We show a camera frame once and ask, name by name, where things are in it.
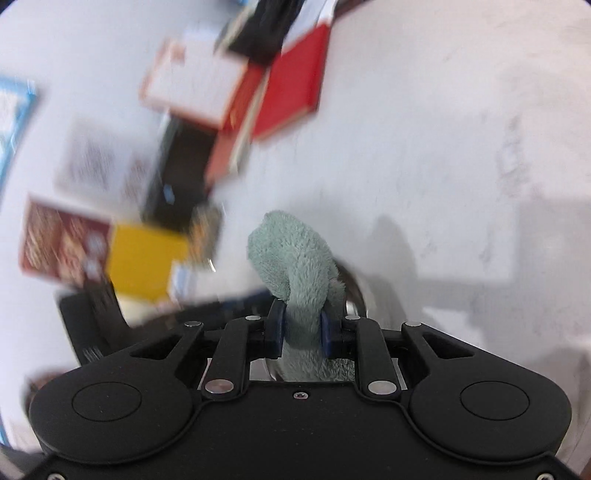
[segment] white table surface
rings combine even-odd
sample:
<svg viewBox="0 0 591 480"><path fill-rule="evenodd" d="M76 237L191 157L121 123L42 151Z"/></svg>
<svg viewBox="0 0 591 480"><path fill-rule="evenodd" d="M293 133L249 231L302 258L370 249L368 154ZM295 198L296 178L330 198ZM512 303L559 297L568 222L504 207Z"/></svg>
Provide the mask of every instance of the white table surface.
<svg viewBox="0 0 591 480"><path fill-rule="evenodd" d="M137 87L161 40L226 0L17 0L0 72L43 97L0 205L0 411L22 377L74 364L56 287L18 268L29 192L57 197L86 116L150 140ZM404 315L555 380L573 403L561 458L591 454L591 7L582 0L374 0L331 37L319 113L253 148L214 197L227 217L218 293L260 285L246 239L265 212L316 228L363 275L376 320ZM60 197L60 200L74 201Z"/></svg>

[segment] metal pin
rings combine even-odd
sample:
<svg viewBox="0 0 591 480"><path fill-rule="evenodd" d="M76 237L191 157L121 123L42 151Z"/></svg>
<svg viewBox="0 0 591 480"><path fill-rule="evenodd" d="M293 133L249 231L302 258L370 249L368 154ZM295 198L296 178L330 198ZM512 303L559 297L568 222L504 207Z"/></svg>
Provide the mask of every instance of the metal pin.
<svg viewBox="0 0 591 480"><path fill-rule="evenodd" d="M210 380L205 384L205 390L215 395L229 393L234 390L234 384L229 380L216 378L215 380Z"/></svg>
<svg viewBox="0 0 591 480"><path fill-rule="evenodd" d="M396 392L397 386L388 380L376 380L368 385L368 390L374 395L390 395Z"/></svg>

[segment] yellow book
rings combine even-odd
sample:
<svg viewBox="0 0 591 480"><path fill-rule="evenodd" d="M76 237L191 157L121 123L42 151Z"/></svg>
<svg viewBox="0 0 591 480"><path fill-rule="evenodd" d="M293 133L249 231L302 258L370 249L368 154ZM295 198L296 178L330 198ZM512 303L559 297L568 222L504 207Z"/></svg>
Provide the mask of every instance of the yellow book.
<svg viewBox="0 0 591 480"><path fill-rule="evenodd" d="M145 225L116 225L106 272L117 293L160 301L168 297L174 262L189 255L189 240L180 233Z"/></svg>

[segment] green plush toy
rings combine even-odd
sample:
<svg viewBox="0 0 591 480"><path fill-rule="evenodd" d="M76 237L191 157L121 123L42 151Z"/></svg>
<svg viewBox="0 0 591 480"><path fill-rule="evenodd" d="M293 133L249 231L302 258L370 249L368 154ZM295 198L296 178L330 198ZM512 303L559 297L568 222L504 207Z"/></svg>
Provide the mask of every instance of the green plush toy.
<svg viewBox="0 0 591 480"><path fill-rule="evenodd" d="M286 381L344 381L353 362L327 360L320 344L320 311L326 301L341 314L345 286L322 237L289 213L267 213L248 238L248 258L269 291L283 300L285 343L279 360Z"/></svg>

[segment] blue gripper pad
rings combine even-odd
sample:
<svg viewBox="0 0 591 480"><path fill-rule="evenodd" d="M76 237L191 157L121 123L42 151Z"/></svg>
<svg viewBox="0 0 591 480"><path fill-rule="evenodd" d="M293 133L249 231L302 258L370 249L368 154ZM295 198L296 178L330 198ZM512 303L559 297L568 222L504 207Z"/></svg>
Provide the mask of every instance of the blue gripper pad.
<svg viewBox="0 0 591 480"><path fill-rule="evenodd" d="M322 353L328 359L339 358L342 354L341 322L326 303L320 312Z"/></svg>

